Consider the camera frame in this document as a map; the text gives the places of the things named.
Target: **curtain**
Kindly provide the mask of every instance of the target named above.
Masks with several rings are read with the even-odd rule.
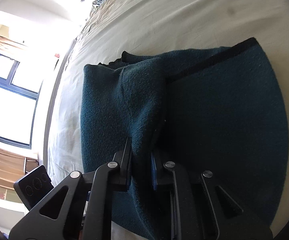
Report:
[[[0,186],[13,189],[13,184],[24,176],[25,157],[0,149]]]
[[[21,61],[27,56],[29,48],[21,43],[11,41],[5,37],[0,36],[0,53],[13,58],[17,61]]]

